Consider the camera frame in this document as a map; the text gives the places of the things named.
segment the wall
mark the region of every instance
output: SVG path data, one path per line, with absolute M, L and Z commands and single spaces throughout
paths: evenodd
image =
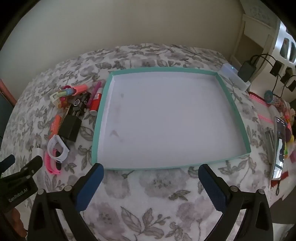
M 63 60 L 145 42 L 208 48 L 229 58 L 242 14 L 238 0 L 41 0 L 0 51 L 0 78 L 18 99 L 32 78 Z

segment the table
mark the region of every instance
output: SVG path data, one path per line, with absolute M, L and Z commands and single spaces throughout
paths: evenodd
M 12 153 L 16 164 L 5 175 L 19 171 L 31 159 L 34 147 L 40 145 L 46 150 L 49 126 L 54 116 L 61 112 L 49 100 L 58 87 L 106 79 L 110 71 L 118 69 L 179 66 L 218 71 L 226 62 L 220 53 L 212 50 L 139 44 L 96 50 L 57 64 L 28 84 L 13 109 L 4 134 L 0 160 Z M 240 111 L 252 152 L 248 157 L 210 164 L 210 167 L 229 185 L 251 192 L 262 188 L 269 199 L 270 168 L 258 115 L 247 92 L 239 90 L 229 79 L 223 77 L 223 80 Z M 42 167 L 34 176 L 38 188 L 48 192 L 62 190 L 90 170 L 95 119 L 87 111 L 77 141 L 68 143 L 70 153 L 62 164 L 61 175 L 50 175 Z M 221 213 L 214 210 L 203 190 L 197 169 L 106 170 L 103 182 L 81 215 L 101 241 L 204 240 Z M 35 195 L 25 201 L 29 210 L 34 198 Z M 74 240 L 64 217 L 61 213 L 59 216 L 69 240 Z M 242 217 L 243 213 L 229 240 L 234 239 Z

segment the purple marker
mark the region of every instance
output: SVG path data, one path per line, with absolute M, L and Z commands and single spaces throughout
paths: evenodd
M 91 107 L 91 103 L 92 103 L 92 101 L 94 99 L 94 96 L 96 95 L 96 93 L 97 93 L 98 89 L 101 87 L 101 85 L 102 85 L 102 81 L 99 80 L 98 83 L 96 84 L 93 92 L 91 93 L 91 97 L 89 98 L 89 100 L 87 102 L 87 105 L 86 105 L 87 108 Z

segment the white wristband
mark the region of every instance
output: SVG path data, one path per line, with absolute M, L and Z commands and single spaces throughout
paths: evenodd
M 54 146 L 59 143 L 62 147 L 63 147 L 63 153 L 60 155 L 60 156 L 53 156 L 53 149 L 54 149 Z M 69 153 L 69 149 L 68 147 L 65 145 L 65 143 L 63 142 L 63 140 L 60 138 L 59 135 L 53 135 L 53 137 L 49 140 L 48 142 L 48 145 L 47 145 L 47 152 L 48 152 L 48 155 L 56 160 L 57 162 L 60 162 L 62 163 L 68 156 L 68 153 Z

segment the glue stick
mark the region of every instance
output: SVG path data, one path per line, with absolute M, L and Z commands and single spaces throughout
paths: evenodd
M 98 91 L 96 92 L 96 95 L 94 96 L 92 103 L 91 103 L 89 113 L 93 116 L 96 116 L 98 114 L 98 109 L 99 109 L 99 105 L 101 102 L 102 93 L 103 93 L 103 88 L 99 88 Z

